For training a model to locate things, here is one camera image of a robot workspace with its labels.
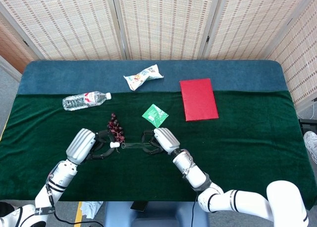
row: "white sneaker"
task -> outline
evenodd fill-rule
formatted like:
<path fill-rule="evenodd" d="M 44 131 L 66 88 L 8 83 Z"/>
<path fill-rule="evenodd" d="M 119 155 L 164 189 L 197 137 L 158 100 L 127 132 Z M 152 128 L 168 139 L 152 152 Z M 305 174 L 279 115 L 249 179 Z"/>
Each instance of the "white sneaker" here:
<path fill-rule="evenodd" d="M 304 134 L 304 142 L 313 161 L 317 164 L 317 135 L 314 132 L 306 132 Z"/>

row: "bottle label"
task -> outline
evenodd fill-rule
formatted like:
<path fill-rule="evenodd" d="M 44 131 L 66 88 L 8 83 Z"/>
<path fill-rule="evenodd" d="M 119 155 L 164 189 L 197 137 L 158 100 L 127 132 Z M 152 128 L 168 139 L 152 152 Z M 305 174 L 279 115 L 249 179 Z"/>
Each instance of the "bottle label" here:
<path fill-rule="evenodd" d="M 84 94 L 84 98 L 85 98 L 85 103 L 87 105 L 95 105 L 96 101 L 95 101 L 95 92 L 88 92 Z"/>

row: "green tablecloth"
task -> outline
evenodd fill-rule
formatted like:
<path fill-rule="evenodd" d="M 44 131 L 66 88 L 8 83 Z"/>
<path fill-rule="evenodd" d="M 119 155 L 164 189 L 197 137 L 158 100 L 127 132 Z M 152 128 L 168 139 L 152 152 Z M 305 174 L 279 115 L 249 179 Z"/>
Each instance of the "green tablecloth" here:
<path fill-rule="evenodd" d="M 101 106 L 64 111 L 66 95 L 18 95 L 0 142 L 0 199 L 34 199 L 48 172 L 66 159 L 81 128 L 104 130 L 111 112 L 126 142 L 139 142 L 154 127 L 142 114 L 154 103 L 169 114 L 169 128 L 196 164 L 224 191 L 238 189 L 266 197 L 275 180 L 293 182 L 307 208 L 317 197 L 289 92 L 215 91 L 219 119 L 185 122 L 179 92 L 115 93 Z M 141 149 L 114 152 L 78 167 L 62 200 L 192 201 L 195 193 L 166 154 Z"/>

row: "white snack wrapper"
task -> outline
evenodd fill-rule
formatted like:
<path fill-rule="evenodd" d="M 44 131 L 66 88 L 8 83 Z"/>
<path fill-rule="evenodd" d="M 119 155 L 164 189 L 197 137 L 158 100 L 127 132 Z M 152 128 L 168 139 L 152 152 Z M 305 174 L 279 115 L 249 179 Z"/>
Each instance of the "white snack wrapper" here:
<path fill-rule="evenodd" d="M 164 78 L 163 75 L 159 73 L 158 65 L 152 65 L 149 68 L 142 70 L 140 73 L 131 76 L 123 76 L 132 91 L 135 91 L 139 86 L 141 86 L 146 80 L 154 80 Z"/>
<path fill-rule="evenodd" d="M 82 215 L 86 215 L 87 219 L 94 219 L 103 201 L 83 201 L 81 205 Z"/>

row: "plastic bottle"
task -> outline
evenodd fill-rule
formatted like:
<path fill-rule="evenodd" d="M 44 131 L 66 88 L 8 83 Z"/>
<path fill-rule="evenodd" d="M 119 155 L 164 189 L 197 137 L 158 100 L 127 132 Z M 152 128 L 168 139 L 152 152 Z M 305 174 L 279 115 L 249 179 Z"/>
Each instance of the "plastic bottle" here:
<path fill-rule="evenodd" d="M 63 99 L 63 107 L 66 111 L 73 111 L 103 104 L 111 99 L 111 93 L 99 91 L 88 92 L 79 95 L 69 96 Z"/>

